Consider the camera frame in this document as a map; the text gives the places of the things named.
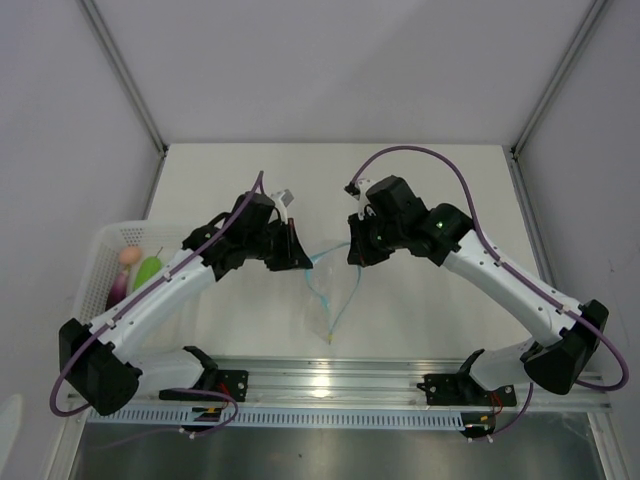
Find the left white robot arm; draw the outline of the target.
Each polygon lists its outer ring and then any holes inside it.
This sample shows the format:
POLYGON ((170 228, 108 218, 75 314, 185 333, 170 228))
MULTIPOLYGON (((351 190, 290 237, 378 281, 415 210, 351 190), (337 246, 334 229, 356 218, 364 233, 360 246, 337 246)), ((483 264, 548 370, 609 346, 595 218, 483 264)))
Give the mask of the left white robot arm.
POLYGON ((231 212, 194 229, 165 267, 131 295, 86 324, 67 321, 59 330, 63 379, 102 416, 139 394, 204 400, 219 392, 223 376, 201 349, 144 356, 140 347, 185 302, 248 260, 272 272, 312 268, 287 213, 292 200, 288 190, 240 195, 231 212))

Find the green toy vegetable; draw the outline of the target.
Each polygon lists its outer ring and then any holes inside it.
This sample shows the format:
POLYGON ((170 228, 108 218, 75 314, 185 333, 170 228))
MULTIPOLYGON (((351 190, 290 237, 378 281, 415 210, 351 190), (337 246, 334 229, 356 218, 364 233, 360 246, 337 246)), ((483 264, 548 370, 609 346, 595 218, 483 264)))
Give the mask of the green toy vegetable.
POLYGON ((147 256, 142 260, 132 284, 132 292, 140 289, 147 281, 149 281, 161 270, 161 268, 163 267, 163 263, 159 258, 160 253, 161 249, 159 249, 155 255, 147 256))

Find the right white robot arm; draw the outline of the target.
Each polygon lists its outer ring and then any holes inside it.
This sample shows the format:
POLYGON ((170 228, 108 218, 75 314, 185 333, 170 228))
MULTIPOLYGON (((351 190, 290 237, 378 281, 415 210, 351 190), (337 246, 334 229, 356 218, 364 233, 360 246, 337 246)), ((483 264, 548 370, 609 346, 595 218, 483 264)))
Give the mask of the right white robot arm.
POLYGON ((460 367, 458 395, 479 403, 492 391, 532 382, 566 395, 598 347, 608 311, 596 300, 579 303, 535 276, 508 267, 494 246, 481 243, 472 219, 448 203, 429 209, 394 175, 350 183, 358 202, 348 218, 350 265, 369 267, 406 250, 469 281, 509 312, 530 339, 499 350, 473 352, 460 367))

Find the clear zip top bag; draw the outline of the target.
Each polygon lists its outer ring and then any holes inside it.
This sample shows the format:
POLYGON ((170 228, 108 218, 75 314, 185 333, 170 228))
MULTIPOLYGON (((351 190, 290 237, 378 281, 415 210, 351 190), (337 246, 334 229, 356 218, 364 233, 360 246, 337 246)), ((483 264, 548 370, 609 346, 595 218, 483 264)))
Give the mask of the clear zip top bag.
POLYGON ((312 268, 304 271, 309 291, 309 328, 328 346, 359 290, 362 268, 347 263, 349 242, 337 242, 310 257, 312 268))

